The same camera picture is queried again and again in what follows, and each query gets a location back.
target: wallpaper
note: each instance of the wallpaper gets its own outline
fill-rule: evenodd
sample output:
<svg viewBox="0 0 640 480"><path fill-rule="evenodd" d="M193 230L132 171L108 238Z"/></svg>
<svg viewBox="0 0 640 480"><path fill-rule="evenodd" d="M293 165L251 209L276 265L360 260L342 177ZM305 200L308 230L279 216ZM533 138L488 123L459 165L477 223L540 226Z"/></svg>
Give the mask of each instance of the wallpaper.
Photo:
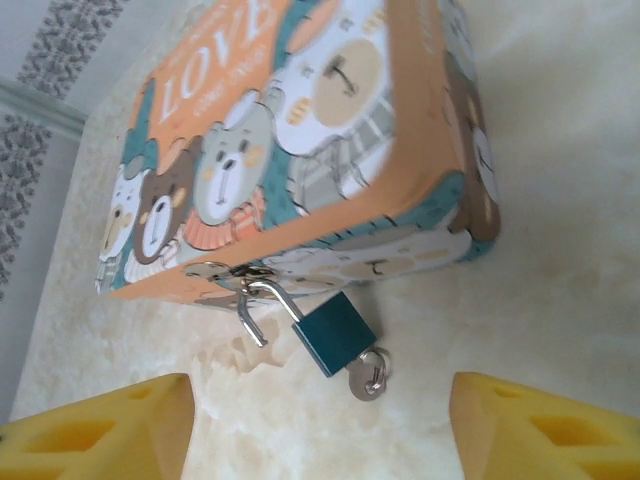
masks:
<svg viewBox="0 0 640 480"><path fill-rule="evenodd" d="M128 2L52 1L17 80L64 100ZM44 126L17 114L0 119L0 300L11 279L51 135Z"/></svg>

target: yellow foam block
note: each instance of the yellow foam block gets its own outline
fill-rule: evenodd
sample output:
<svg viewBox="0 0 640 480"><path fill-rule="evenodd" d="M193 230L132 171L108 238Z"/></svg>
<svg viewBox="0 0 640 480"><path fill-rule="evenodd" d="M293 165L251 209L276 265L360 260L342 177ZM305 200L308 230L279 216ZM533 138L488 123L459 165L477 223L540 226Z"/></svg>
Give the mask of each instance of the yellow foam block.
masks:
<svg viewBox="0 0 640 480"><path fill-rule="evenodd" d="M476 373L453 382L466 480L640 480L640 420Z"/></svg>
<svg viewBox="0 0 640 480"><path fill-rule="evenodd" d="M0 427L0 480L178 480L195 407L167 375Z"/></svg>

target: white bear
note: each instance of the white bear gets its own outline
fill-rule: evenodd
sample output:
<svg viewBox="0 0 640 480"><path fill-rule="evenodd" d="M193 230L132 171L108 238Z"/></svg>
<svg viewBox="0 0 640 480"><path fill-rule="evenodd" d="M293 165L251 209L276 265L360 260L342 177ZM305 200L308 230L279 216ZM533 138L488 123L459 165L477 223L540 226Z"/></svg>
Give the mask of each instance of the white bear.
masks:
<svg viewBox="0 0 640 480"><path fill-rule="evenodd" d="M258 99L255 90L245 94L205 137L194 200L209 225L225 222L249 201L271 158L271 115Z"/></svg>
<svg viewBox="0 0 640 480"><path fill-rule="evenodd" d="M291 190L307 214L351 198L377 177L394 137L385 2L325 0L289 42L272 88L278 143L298 157Z"/></svg>
<svg viewBox="0 0 640 480"><path fill-rule="evenodd" d="M122 261L122 250L133 231L140 209L142 184L149 173L149 170L141 169L143 162L144 158L140 156L118 168L107 228L100 246L100 262L95 280L98 293L112 288Z"/></svg>

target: metal ring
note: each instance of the metal ring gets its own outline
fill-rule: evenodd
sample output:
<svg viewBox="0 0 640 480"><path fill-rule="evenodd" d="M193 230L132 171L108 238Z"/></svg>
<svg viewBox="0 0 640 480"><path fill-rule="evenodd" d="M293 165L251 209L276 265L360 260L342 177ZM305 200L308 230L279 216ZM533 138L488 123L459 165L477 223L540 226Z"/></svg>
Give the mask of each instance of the metal ring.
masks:
<svg viewBox="0 0 640 480"><path fill-rule="evenodd" d="M364 388L367 394L375 395L378 390L384 387L387 380L387 362L384 355L377 348L372 348L360 355L360 360L364 361L369 354L374 354L378 358L379 365L374 369L373 379L368 381Z"/></svg>

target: sponge hole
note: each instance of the sponge hole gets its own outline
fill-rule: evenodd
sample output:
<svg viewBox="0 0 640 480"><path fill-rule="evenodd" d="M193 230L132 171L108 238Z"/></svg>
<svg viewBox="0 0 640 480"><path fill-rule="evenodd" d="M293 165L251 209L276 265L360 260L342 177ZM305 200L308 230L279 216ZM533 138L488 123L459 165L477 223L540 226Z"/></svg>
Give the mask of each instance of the sponge hole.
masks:
<svg viewBox="0 0 640 480"><path fill-rule="evenodd" d="M496 395L498 395L499 397L503 397L503 398L520 398L520 397L522 397L522 394L520 394L518 392L514 392L513 390L508 390L506 388L502 388L502 387L494 387L493 391L494 391L494 393Z"/></svg>
<svg viewBox="0 0 640 480"><path fill-rule="evenodd" d="M86 452L114 425L115 422L108 420L60 425L36 437L27 446L26 451L29 453Z"/></svg>
<svg viewBox="0 0 640 480"><path fill-rule="evenodd" d="M582 418L533 417L531 423L559 447L618 445L607 432Z"/></svg>
<svg viewBox="0 0 640 480"><path fill-rule="evenodd" d="M593 480L638 480L640 463L590 463L581 465Z"/></svg>

